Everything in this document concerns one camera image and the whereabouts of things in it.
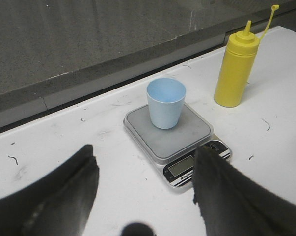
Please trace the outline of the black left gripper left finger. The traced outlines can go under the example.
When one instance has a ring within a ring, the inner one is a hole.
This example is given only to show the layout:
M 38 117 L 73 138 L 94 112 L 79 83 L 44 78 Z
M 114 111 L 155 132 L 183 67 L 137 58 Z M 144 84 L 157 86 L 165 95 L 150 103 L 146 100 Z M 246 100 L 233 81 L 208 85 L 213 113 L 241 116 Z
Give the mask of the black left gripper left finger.
M 99 184 L 92 145 L 35 183 L 0 199 L 0 236 L 81 236 Z

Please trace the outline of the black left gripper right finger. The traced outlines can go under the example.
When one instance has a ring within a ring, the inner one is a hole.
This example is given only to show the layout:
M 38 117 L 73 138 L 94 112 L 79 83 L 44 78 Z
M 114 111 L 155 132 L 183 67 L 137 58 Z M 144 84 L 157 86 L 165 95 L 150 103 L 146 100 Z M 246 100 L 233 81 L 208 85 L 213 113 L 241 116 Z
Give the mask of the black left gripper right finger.
M 211 148 L 197 147 L 192 185 L 209 236 L 296 236 L 296 205 L 246 177 Z

